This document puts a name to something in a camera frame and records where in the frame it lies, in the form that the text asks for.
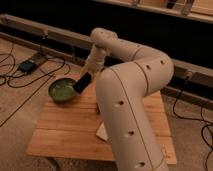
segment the floor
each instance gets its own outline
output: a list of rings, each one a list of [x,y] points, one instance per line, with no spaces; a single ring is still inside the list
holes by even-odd
[[[0,53],[9,52],[11,42],[0,39]],[[13,54],[18,62],[29,58],[35,51],[15,45]],[[54,62],[45,63],[42,69],[46,72],[57,68],[60,64]],[[71,65],[71,72],[78,73],[80,67]],[[8,68],[0,67],[0,74]],[[56,74],[67,72],[67,67],[63,67]],[[34,72],[31,76],[23,80],[14,82],[16,85],[24,84],[41,75],[41,71]],[[0,87],[0,124],[9,117],[45,80],[42,78],[38,82],[19,89],[9,88],[7,85]],[[33,157],[26,154],[26,148],[32,136],[39,114],[48,96],[48,85],[54,79],[50,79],[25,105],[20,108],[2,127],[0,127],[0,171],[51,171],[51,165],[45,158]],[[200,130],[203,123],[197,121],[180,120],[174,118],[172,106],[174,98],[163,95],[163,101],[168,115],[169,125],[173,135],[178,164],[169,165],[171,171],[204,171],[204,159],[209,152],[209,148],[201,139]],[[184,116],[199,117],[200,107],[179,101],[177,112]],[[205,110],[206,119],[213,121],[213,112]],[[116,171],[115,163],[83,161],[57,158],[62,171]],[[213,170],[213,157],[209,159],[209,170]]]

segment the wooden table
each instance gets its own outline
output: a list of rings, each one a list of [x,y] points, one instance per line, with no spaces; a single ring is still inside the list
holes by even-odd
[[[176,155],[160,92],[144,99],[145,110],[168,164]],[[109,143],[96,137],[102,123],[94,83],[75,99],[56,104],[49,97],[29,143],[27,154],[114,161]]]

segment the green bowl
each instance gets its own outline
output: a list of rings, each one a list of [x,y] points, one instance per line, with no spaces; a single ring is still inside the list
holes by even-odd
[[[49,87],[49,95],[55,102],[71,100],[77,93],[73,89],[76,81],[71,78],[61,78],[54,81]]]

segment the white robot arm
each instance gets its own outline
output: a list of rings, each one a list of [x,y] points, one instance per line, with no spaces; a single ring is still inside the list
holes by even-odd
[[[84,67],[94,74],[110,53],[124,61],[103,70],[97,78],[97,103],[119,171],[168,171],[144,111],[142,98],[159,91],[173,75],[173,63],[154,48],[119,39],[96,28],[93,48]]]

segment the table leg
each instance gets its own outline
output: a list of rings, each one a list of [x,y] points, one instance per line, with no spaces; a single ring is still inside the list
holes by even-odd
[[[53,157],[45,157],[47,161],[51,164],[54,171],[60,171],[60,166],[58,162]]]

